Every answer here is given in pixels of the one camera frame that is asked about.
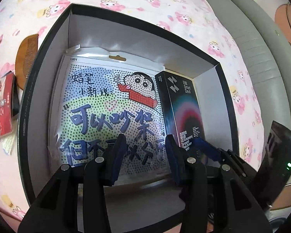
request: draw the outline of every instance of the black product box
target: black product box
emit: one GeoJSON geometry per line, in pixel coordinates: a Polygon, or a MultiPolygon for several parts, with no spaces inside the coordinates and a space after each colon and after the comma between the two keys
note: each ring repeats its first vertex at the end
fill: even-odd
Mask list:
{"type": "Polygon", "coordinates": [[[192,138],[205,139],[203,123],[193,82],[182,76],[162,71],[155,76],[162,104],[167,134],[188,150],[192,138]]]}

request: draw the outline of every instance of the clear plastic packaging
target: clear plastic packaging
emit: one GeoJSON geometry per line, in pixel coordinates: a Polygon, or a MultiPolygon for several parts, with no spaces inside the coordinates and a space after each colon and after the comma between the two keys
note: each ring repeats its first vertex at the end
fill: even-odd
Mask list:
{"type": "Polygon", "coordinates": [[[63,56],[49,119],[50,168],[101,156],[118,134],[127,140],[117,185],[170,172],[155,82],[163,64],[122,52],[74,46],[63,56]]]}

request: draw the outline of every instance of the wooden comb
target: wooden comb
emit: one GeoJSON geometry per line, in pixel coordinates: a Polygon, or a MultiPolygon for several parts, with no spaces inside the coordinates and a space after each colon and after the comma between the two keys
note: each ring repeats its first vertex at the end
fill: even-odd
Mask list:
{"type": "Polygon", "coordinates": [[[26,37],[20,44],[15,61],[15,74],[17,85],[24,90],[31,66],[38,52],[39,34],[26,37]]]}

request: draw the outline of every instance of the open black box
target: open black box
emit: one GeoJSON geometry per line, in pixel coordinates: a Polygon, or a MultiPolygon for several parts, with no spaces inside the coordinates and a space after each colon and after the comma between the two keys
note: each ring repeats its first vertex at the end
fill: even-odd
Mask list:
{"type": "MultiPolygon", "coordinates": [[[[18,153],[29,204],[50,179],[47,146],[52,91],[64,50],[78,44],[138,55],[192,78],[206,140],[238,153],[233,102],[218,61],[154,24],[102,8],[71,4],[42,43],[23,92],[18,153]]],[[[112,232],[143,231],[147,226],[151,232],[163,232],[181,222],[184,203],[178,197],[180,189],[170,180],[111,189],[115,191],[106,192],[106,204],[112,232]]]]}

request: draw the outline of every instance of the red shirt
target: red shirt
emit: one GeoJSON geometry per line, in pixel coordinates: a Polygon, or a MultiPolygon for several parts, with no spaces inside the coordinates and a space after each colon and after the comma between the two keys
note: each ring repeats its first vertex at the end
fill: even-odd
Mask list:
{"type": "Polygon", "coordinates": [[[149,106],[150,108],[154,109],[157,106],[157,100],[152,99],[149,96],[144,96],[132,89],[127,89],[126,85],[118,84],[118,88],[121,92],[129,93],[129,99],[135,102],[141,103],[143,105],[149,106]]]}

